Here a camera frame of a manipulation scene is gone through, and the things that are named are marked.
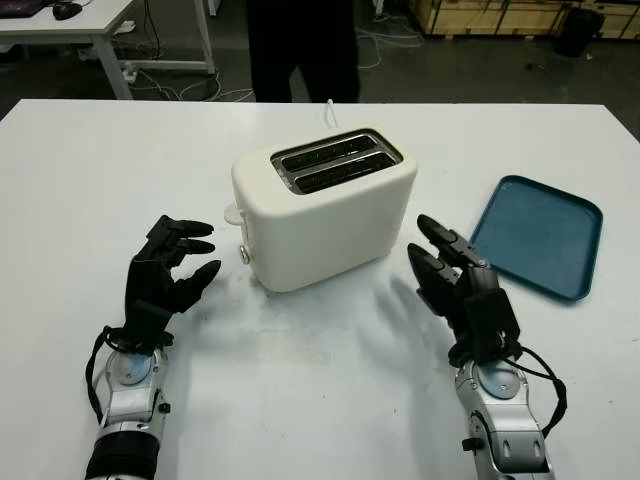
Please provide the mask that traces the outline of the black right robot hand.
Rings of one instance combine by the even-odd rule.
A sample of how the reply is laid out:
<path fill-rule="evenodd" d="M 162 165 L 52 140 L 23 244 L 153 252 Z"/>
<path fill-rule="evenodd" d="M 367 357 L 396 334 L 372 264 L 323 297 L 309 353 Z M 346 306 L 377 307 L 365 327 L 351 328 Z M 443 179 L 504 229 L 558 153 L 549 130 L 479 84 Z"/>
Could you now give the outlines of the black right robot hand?
<path fill-rule="evenodd" d="M 483 364 L 500 358 L 503 291 L 495 272 L 455 231 L 424 214 L 417 225 L 438 254 L 415 243 L 408 245 L 407 253 L 419 295 L 453 331 L 450 363 L 459 367 L 468 360 Z"/>

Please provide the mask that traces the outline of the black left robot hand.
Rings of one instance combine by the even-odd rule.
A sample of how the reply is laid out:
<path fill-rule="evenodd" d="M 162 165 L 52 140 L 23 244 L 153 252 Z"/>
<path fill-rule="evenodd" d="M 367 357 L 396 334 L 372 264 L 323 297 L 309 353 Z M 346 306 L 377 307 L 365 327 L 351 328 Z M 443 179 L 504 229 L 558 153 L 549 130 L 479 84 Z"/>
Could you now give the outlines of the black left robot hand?
<path fill-rule="evenodd" d="M 172 270 L 188 255 L 212 253 L 205 240 L 214 232 L 210 224 L 161 216 L 146 235 L 146 243 L 132 258 L 125 290 L 125 336 L 136 343 L 155 344 L 171 317 L 197 303 L 219 273 L 212 260 L 190 277 L 175 280 Z"/>

